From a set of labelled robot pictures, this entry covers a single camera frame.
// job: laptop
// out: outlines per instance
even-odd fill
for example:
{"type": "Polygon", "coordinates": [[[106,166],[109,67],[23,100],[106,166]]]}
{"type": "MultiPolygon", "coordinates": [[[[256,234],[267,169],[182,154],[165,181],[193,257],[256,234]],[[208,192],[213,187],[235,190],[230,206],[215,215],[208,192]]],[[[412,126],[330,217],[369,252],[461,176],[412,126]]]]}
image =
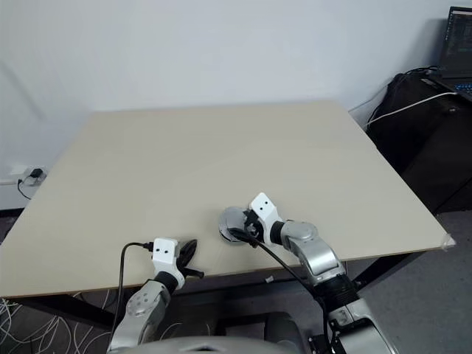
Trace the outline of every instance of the laptop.
{"type": "Polygon", "coordinates": [[[451,7],[434,82],[472,101],[472,8],[451,7]]]}

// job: metal disc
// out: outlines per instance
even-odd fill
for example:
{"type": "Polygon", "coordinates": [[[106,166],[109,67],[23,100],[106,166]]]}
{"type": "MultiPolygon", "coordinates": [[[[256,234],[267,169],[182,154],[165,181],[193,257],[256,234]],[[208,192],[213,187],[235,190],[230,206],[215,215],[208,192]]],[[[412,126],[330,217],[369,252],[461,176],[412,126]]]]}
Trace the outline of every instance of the metal disc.
{"type": "Polygon", "coordinates": [[[221,213],[220,219],[218,221],[218,228],[220,229],[221,236],[223,236],[229,242],[243,242],[231,235],[231,232],[229,232],[228,229],[244,230],[244,221],[246,221],[246,216],[243,212],[245,211],[245,209],[238,206],[230,206],[221,213]]]}

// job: laptop screen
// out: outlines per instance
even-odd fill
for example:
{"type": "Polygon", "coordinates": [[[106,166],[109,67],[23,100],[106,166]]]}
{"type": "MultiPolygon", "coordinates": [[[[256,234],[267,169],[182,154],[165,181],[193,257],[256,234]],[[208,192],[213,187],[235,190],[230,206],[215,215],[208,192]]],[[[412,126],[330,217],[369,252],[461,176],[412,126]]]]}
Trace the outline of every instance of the laptop screen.
{"type": "Polygon", "coordinates": [[[472,8],[449,10],[440,70],[443,76],[472,74],[472,8]]]}

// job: white wall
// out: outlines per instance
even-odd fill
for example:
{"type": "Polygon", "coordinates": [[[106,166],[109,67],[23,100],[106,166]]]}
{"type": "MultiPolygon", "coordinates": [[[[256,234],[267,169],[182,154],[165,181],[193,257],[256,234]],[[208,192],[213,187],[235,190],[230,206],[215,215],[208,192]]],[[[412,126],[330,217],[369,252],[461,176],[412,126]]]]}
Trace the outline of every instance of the white wall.
{"type": "MultiPolygon", "coordinates": [[[[16,164],[51,167],[91,111],[319,98],[353,107],[394,73],[433,63],[450,5],[0,0],[0,179],[16,164]]],[[[364,122],[371,109],[353,115],[364,122]]],[[[0,186],[0,209],[25,202],[0,186]]]]}

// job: wooden table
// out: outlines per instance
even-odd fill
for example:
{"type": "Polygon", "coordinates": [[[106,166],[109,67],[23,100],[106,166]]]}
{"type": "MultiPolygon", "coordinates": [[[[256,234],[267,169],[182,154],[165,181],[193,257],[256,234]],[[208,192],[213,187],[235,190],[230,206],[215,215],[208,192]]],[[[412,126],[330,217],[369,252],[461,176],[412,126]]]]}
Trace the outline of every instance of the wooden table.
{"type": "MultiPolygon", "coordinates": [[[[1,245],[0,296],[116,287],[123,245],[155,237],[197,238],[191,266],[210,276],[278,267],[218,233],[219,214],[259,192],[315,224],[342,260],[454,244],[334,102],[97,113],[1,245]]],[[[129,249],[125,285],[152,276],[149,254],[129,249]]]]}

